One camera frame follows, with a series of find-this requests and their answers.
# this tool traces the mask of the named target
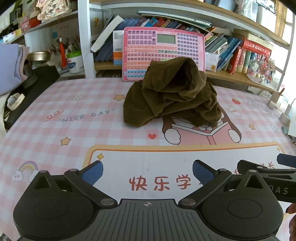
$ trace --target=orange border frame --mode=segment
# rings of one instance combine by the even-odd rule
[[[125,146],[125,145],[94,145],[86,153],[82,168],[91,162],[93,153],[97,150],[130,151],[130,152],[180,152],[180,151],[211,151],[211,150],[235,150],[254,147],[278,146],[285,154],[282,146],[277,142],[263,142],[237,145],[207,145],[207,146]]]

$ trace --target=human hand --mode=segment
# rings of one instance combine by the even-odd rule
[[[296,203],[292,203],[287,209],[286,213],[296,213]],[[291,219],[289,223],[290,241],[296,241],[296,215]]]

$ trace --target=purple cloth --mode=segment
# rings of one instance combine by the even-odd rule
[[[0,44],[0,95],[11,92],[22,83],[21,58],[22,48],[18,44]]]

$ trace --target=gray ribbed plate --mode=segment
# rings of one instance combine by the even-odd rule
[[[210,230],[193,210],[173,200],[123,200],[101,210],[94,222],[65,241],[231,241]],[[264,241],[277,241],[270,236]]]

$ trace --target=green lid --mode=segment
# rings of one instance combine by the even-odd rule
[[[74,57],[78,57],[80,55],[82,55],[81,50],[73,51],[73,52],[67,54],[67,58],[74,58]]]

